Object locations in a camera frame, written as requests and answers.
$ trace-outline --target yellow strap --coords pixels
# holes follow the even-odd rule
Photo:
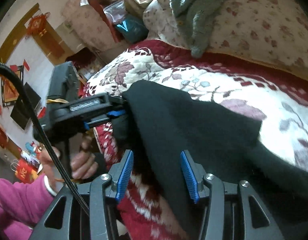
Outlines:
[[[67,104],[68,101],[64,100],[64,99],[61,99],[61,98],[58,98],[58,99],[47,99],[46,100],[46,103],[62,103],[62,104]]]

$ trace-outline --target pink sleeve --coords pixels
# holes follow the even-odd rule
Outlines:
[[[0,207],[19,222],[36,224],[52,200],[44,185],[44,175],[31,184],[12,184],[0,179]]]

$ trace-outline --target red and gold poster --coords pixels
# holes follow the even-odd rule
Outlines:
[[[15,74],[20,78],[23,83],[24,66],[18,66]],[[18,98],[18,92],[13,84],[5,78],[1,78],[1,92],[2,92],[2,104],[4,107],[12,106],[15,104]]]

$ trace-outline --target gray-green fuzzy fabric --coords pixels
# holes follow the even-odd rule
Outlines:
[[[177,26],[191,54],[200,58],[209,45],[213,20],[225,0],[170,0]]]

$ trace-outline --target screw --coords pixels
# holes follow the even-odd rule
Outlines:
[[[108,180],[109,178],[110,178],[110,175],[107,173],[101,175],[102,180]]]
[[[250,183],[249,183],[248,181],[246,181],[246,180],[242,180],[242,181],[241,181],[241,185],[242,185],[243,187],[248,187],[248,186],[250,185]]]
[[[207,179],[207,180],[212,180],[214,178],[215,178],[215,176],[213,174],[211,174],[211,173],[205,174],[205,179]]]

